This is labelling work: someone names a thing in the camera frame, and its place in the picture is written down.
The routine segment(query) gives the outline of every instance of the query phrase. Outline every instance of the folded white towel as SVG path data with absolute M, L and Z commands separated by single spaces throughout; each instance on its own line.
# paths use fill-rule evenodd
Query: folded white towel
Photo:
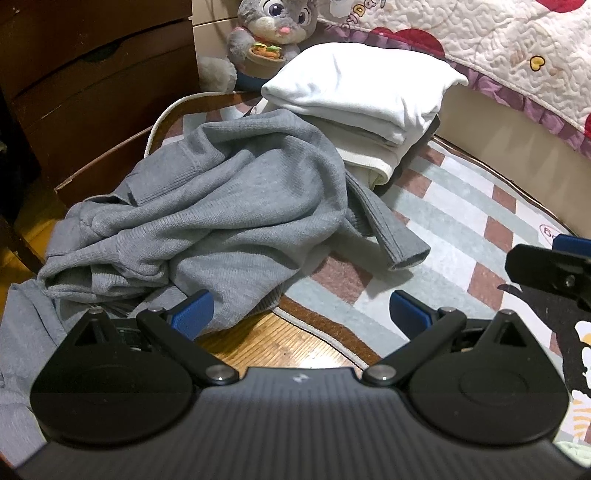
M 251 114 L 270 112 L 277 108 L 277 105 L 263 98 L 252 108 Z M 310 115 L 303 115 L 302 118 L 324 133 L 343 158 L 347 169 L 372 190 L 390 180 L 402 157 L 421 137 L 420 133 L 415 132 L 407 135 L 401 145 L 395 145 L 360 128 Z
M 261 93 L 299 115 L 363 128 L 400 145 L 427 130 L 443 94 L 457 83 L 468 81 L 423 53 L 325 43 L 300 53 Z

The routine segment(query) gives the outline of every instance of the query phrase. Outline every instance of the toy bowl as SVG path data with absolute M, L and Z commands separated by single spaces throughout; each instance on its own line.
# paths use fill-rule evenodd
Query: toy bowl
M 267 57 L 261 57 L 252 51 L 250 48 L 246 52 L 246 59 L 244 61 L 244 74 L 250 77 L 256 77 L 260 79 L 273 78 L 279 70 L 285 65 L 285 59 L 280 58 L 270 59 Z

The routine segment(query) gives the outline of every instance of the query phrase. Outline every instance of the quilted bedspread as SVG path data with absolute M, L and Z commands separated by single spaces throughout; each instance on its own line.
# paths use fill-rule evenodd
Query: quilted bedspread
M 399 41 L 518 92 L 574 127 L 575 150 L 591 139 L 591 1 L 319 0 L 319 12 L 344 35 Z

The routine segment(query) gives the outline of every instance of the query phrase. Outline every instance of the striped mat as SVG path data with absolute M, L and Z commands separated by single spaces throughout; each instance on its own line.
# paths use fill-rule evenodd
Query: striped mat
M 207 121 L 240 118 L 254 104 L 171 118 L 162 144 L 180 140 Z M 492 318 L 502 308 L 515 310 L 571 392 L 556 441 L 591 443 L 591 314 L 570 300 L 512 285 L 504 271 L 506 253 L 514 245 L 550 248 L 553 238 L 568 229 L 487 166 L 437 138 L 412 159 L 382 199 L 431 246 L 427 259 L 391 272 L 384 268 L 375 239 L 333 249 L 319 245 L 286 285 L 275 313 L 366 368 L 408 341 L 389 317 L 394 290 L 475 318 Z

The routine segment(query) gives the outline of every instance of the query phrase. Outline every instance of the blue gripper pad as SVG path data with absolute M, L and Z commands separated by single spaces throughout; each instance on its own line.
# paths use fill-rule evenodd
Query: blue gripper pad
M 437 312 L 403 290 L 390 295 L 390 319 L 409 340 L 427 330 L 437 320 Z
M 572 235 L 557 235 L 552 250 L 591 258 L 591 240 Z
M 212 321 L 213 309 L 213 295 L 209 290 L 199 290 L 169 310 L 167 320 L 172 328 L 195 340 Z

